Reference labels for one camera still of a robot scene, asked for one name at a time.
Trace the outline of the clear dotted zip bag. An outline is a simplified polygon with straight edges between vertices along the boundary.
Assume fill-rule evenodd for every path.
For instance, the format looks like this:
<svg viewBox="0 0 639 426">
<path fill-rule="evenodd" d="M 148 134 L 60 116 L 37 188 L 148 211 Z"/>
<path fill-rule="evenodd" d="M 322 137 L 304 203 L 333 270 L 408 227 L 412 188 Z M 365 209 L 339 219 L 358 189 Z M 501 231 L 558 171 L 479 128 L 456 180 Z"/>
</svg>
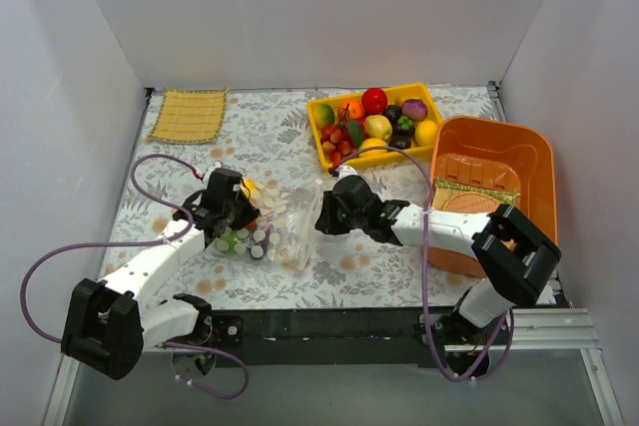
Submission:
<svg viewBox="0 0 639 426">
<path fill-rule="evenodd" d="M 315 223 L 320 215 L 323 181 L 312 180 L 295 189 L 269 188 L 254 182 L 260 192 L 251 204 L 260 216 L 248 226 L 231 231 L 246 244 L 242 255 L 225 255 L 241 261 L 261 261 L 292 270 L 307 267 L 317 244 Z M 213 252 L 224 255 L 215 248 Z"/>
</svg>

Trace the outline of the fake yellow pear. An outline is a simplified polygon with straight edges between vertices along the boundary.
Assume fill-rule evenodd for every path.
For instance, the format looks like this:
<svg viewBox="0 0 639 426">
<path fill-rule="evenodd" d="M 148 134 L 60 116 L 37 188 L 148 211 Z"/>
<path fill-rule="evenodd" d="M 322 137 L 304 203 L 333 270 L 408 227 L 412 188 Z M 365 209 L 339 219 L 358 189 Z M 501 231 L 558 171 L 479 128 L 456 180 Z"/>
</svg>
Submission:
<svg viewBox="0 0 639 426">
<path fill-rule="evenodd" d="M 392 124 L 383 115 L 369 115 L 364 120 L 365 132 L 370 138 L 388 141 L 392 136 Z"/>
</svg>

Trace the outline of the fake green yellow mango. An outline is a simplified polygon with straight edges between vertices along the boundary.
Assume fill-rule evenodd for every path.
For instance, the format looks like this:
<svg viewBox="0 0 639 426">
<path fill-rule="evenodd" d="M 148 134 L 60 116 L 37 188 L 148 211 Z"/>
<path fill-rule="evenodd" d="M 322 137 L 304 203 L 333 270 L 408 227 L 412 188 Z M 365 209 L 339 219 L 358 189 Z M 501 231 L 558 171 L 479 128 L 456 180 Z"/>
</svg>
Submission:
<svg viewBox="0 0 639 426">
<path fill-rule="evenodd" d="M 320 103 L 312 106 L 312 117 L 319 130 L 324 129 L 334 123 L 334 110 L 329 104 Z"/>
</svg>

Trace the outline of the fake red apple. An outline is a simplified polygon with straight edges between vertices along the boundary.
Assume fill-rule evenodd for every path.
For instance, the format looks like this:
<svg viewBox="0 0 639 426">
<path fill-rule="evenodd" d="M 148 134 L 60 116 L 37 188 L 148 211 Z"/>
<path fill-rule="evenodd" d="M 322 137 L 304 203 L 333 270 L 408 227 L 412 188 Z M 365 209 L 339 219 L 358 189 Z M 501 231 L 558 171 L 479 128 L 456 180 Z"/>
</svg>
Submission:
<svg viewBox="0 0 639 426">
<path fill-rule="evenodd" d="M 367 115 L 380 115 L 388 105 L 386 92 L 381 88 L 367 89 L 360 102 Z"/>
</svg>

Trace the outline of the fake purple onion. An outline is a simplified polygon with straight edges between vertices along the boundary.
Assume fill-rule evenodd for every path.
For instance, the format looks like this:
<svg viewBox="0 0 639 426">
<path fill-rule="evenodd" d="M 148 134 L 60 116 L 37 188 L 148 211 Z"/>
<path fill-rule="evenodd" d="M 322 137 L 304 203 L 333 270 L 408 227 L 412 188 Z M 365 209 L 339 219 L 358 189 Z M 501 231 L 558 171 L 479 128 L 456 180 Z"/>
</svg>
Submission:
<svg viewBox="0 0 639 426">
<path fill-rule="evenodd" d="M 428 116 L 428 107 L 420 99 L 408 99 L 402 103 L 402 113 L 414 122 L 421 122 Z"/>
</svg>

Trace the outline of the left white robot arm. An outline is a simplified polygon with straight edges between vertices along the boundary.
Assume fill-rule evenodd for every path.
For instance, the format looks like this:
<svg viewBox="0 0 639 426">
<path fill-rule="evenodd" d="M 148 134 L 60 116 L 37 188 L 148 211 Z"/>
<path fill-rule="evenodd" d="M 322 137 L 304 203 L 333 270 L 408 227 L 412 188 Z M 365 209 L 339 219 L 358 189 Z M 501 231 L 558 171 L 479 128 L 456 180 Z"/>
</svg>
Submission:
<svg viewBox="0 0 639 426">
<path fill-rule="evenodd" d="M 206 188 L 187 198 L 158 244 L 101 280 L 84 279 L 75 286 L 61 340 L 63 354 L 119 380 L 144 351 L 167 341 L 193 346 L 209 342 L 215 327 L 212 307 L 204 299 L 177 293 L 158 306 L 149 304 L 185 262 L 260 215 L 241 174 L 216 168 L 205 179 Z"/>
</svg>

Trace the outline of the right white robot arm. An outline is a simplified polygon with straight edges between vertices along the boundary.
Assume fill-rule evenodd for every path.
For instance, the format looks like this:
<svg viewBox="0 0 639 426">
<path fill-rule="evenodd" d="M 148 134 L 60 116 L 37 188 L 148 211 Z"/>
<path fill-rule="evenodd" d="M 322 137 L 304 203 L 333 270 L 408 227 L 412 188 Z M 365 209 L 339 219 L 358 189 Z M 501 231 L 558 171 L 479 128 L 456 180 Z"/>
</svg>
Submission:
<svg viewBox="0 0 639 426">
<path fill-rule="evenodd" d="M 376 242 L 438 248 L 476 260 L 485 278 L 442 317 L 444 338 L 474 343 L 512 307 L 535 305 L 561 258 L 558 246 L 520 209 L 501 204 L 492 213 L 427 211 L 401 200 L 382 200 L 359 175 L 324 192 L 317 231 L 363 231 Z"/>
</svg>

